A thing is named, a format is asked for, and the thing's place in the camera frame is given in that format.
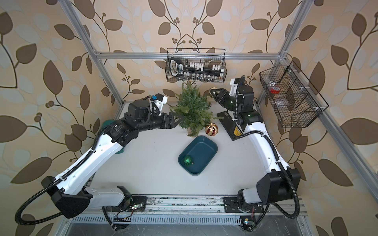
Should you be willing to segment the green glitter bauble ornament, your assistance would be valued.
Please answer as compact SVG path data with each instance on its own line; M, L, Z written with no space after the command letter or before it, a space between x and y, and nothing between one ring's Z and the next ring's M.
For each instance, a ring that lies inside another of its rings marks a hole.
M191 156L187 155L183 158L183 163L184 165L186 166L189 166L189 165L194 165L194 160Z

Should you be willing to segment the red gold striped ornament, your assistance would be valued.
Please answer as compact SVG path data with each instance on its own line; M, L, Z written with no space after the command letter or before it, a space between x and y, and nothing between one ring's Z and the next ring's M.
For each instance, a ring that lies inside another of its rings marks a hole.
M219 128L215 123L210 123L205 126L205 133L208 136L215 136L218 134Z

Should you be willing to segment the small green christmas tree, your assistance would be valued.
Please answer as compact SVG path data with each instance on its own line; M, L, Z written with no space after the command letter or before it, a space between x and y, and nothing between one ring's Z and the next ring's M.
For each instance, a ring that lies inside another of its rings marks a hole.
M182 117L179 126L187 130L187 135L196 137L208 124L218 119L210 108L208 96L202 95L199 88L188 81L182 84L177 105L170 106L170 111Z

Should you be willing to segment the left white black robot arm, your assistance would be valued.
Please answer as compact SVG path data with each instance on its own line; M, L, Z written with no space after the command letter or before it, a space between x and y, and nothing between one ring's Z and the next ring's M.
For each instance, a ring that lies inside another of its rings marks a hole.
M123 187L95 189L87 186L97 170L114 154L136 139L140 132L153 129L173 129L183 116L163 113L164 103L137 100L129 104L124 116L97 134L93 146L74 164L55 178L47 177L42 185L53 183L47 192L56 208L65 218L78 216L88 208L126 208L131 194Z

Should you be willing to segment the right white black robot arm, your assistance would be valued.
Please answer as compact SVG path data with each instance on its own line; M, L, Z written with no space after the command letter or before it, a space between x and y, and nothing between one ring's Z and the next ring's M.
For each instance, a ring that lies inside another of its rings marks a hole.
M239 209L248 212L255 205L273 205L287 218L298 217L300 202L297 189L300 173L297 169L290 168L268 135L261 115L254 109L253 89L238 86L229 92L223 88L211 88L209 95L223 108L233 112L232 137L248 137L264 167L265 175L254 187L239 190Z

